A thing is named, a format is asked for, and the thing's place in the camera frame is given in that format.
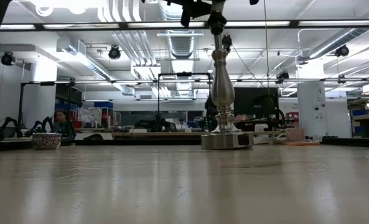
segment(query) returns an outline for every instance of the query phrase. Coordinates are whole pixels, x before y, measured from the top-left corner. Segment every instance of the black monitor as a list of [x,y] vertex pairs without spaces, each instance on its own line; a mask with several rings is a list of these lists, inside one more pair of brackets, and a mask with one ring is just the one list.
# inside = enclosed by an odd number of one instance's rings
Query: black monitor
[[278,115],[278,88],[235,88],[234,115]]

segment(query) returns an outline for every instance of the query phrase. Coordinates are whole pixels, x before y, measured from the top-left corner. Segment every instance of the ventilation duct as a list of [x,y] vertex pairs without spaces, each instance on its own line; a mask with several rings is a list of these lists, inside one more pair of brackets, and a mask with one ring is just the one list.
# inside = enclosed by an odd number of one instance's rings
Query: ventilation duct
[[[57,40],[57,52],[66,52],[73,55],[74,59],[89,68],[92,72],[100,76],[104,80],[114,79],[111,77],[105,68],[101,65],[97,65],[94,61],[86,56],[86,45],[80,40],[77,44],[73,42],[69,37],[60,37]],[[118,83],[113,84],[117,89],[122,91],[122,95],[133,96],[134,88],[127,87],[126,85],[120,85]]]
[[[182,6],[177,4],[167,5],[166,1],[159,0],[162,18],[165,21],[180,21],[182,17]],[[167,30],[167,45],[172,59],[174,72],[192,72],[194,69],[194,30]],[[169,36],[169,34],[180,34],[182,36]],[[178,79],[189,79],[189,77],[177,77]],[[191,83],[176,83],[177,92],[180,96],[190,96],[192,92]]]
[[338,37],[334,41],[331,41],[328,44],[324,42],[323,44],[320,44],[319,46],[311,50],[308,54],[309,59],[315,59],[325,56],[326,54],[329,54],[330,52],[338,49],[339,47],[347,44],[351,40],[356,39],[357,37],[363,35],[368,31],[369,28],[356,28],[347,32],[343,31],[337,34]]

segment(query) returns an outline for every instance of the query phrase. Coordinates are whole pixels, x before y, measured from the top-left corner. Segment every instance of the metal candlestick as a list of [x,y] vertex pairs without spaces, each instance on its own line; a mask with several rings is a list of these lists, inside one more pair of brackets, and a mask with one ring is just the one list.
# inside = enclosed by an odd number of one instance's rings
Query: metal candlestick
[[234,126],[234,115],[231,104],[234,102],[235,92],[227,73],[227,51],[223,49],[222,32],[226,19],[222,16],[224,2],[212,3],[212,13],[208,20],[209,28],[215,37],[215,50],[212,58],[215,62],[215,78],[213,80],[211,99],[217,106],[217,127],[209,135],[201,136],[203,149],[238,149],[253,145],[253,135],[242,133]]

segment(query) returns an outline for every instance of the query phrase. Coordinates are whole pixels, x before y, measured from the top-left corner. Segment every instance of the ceiling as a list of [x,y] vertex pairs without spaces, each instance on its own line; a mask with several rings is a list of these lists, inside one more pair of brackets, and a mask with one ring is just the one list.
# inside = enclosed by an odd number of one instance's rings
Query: ceiling
[[[144,21],[161,21],[161,12],[158,4],[142,4],[140,2],[139,14]],[[224,16],[230,20],[264,20],[263,1],[256,6],[250,6],[248,0],[229,0],[225,5]],[[368,19],[369,0],[266,0],[267,19]],[[206,21],[207,16],[196,18]],[[97,9],[89,8],[85,13],[76,15],[68,9],[54,9],[48,17],[38,16],[35,6],[30,1],[13,1],[9,5],[3,23],[58,23],[58,22],[100,22]],[[147,30],[147,39],[150,43],[156,60],[161,63],[162,71],[169,72],[170,62],[166,37],[158,37],[158,33],[165,30]],[[195,38],[196,61],[194,72],[206,72],[213,69],[211,58],[213,36],[209,30],[198,30],[203,36]],[[298,43],[298,30],[275,29],[267,30],[227,30],[233,39],[233,49],[227,58],[227,70],[230,78],[265,78],[270,71],[271,77],[279,70],[273,70],[286,56],[297,55],[298,49],[310,50],[314,47],[334,38],[342,29],[336,30],[304,30],[300,34]],[[58,59],[60,64],[58,76],[75,77],[77,80],[91,80],[97,78],[94,73],[83,64],[69,60],[64,54],[56,51],[57,39],[61,36],[69,36],[81,40],[87,46],[86,54],[103,68],[114,74],[114,77],[122,80],[131,80],[131,61],[125,53],[119,60],[110,60],[108,51],[110,46],[117,44],[109,31],[86,32],[19,32],[0,33],[0,44],[31,44]],[[338,72],[349,70],[345,74],[357,71],[359,68],[369,67],[369,31],[347,44],[350,55],[345,58],[324,57],[324,73],[326,77],[337,77]],[[295,61],[290,58],[289,63],[283,68],[290,77],[296,77]],[[353,78],[368,77],[369,68],[352,74]],[[354,92],[363,86],[365,82],[354,83]],[[252,86],[257,83],[238,83],[237,85]],[[337,86],[337,83],[326,83],[327,87]],[[113,91],[113,86],[88,85],[87,91]],[[193,88],[207,88],[207,84],[194,83]]]

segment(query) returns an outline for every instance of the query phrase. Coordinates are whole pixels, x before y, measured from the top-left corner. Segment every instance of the person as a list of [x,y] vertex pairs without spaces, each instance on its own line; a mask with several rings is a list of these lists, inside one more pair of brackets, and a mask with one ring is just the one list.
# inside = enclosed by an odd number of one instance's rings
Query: person
[[56,110],[54,115],[57,122],[54,123],[53,131],[62,134],[63,138],[73,139],[71,126],[67,121],[67,112]]
[[205,103],[205,109],[207,110],[206,121],[208,122],[208,129],[209,131],[213,131],[217,127],[217,121],[215,117],[217,114],[219,114],[219,112],[217,111],[217,106],[213,104],[210,95]]

